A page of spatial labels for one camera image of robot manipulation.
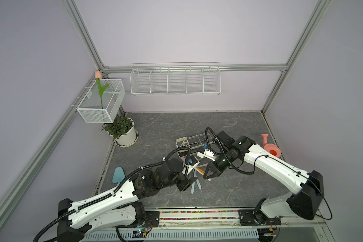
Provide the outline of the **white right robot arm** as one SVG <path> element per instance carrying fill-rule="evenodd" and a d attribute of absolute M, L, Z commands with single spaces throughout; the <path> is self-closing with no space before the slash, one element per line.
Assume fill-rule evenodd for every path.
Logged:
<path fill-rule="evenodd" d="M 297 215 L 302 219 L 313 220 L 318 216 L 320 204 L 325 200 L 323 176 L 317 172 L 307 172 L 273 156 L 252 139 L 241 136 L 237 140 L 225 132 L 214 135 L 212 139 L 219 151 L 213 151 L 210 144 L 199 149 L 200 158 L 208 158 L 204 179 L 219 177 L 231 167 L 235 171 L 253 175 L 234 165 L 239 159 L 259 168 L 281 182 L 289 192 L 272 199 L 263 198 L 249 215 L 244 215 L 242 224 L 265 225 L 270 220 L 287 215 Z"/>

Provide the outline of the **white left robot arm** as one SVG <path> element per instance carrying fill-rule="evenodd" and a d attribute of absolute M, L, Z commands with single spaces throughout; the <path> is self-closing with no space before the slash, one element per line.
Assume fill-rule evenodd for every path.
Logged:
<path fill-rule="evenodd" d="M 181 161 L 166 157 L 161 162 L 135 169 L 115 188 L 99 195 L 77 202 L 61 200 L 58 217 L 46 225 L 34 241 L 39 242 L 54 225 L 57 225 L 57 233 L 52 242 L 80 242 L 86 235 L 105 227 L 142 225 L 147 216 L 140 200 L 171 186 L 185 191 L 194 182 L 188 174 L 198 163 L 192 158 Z"/>

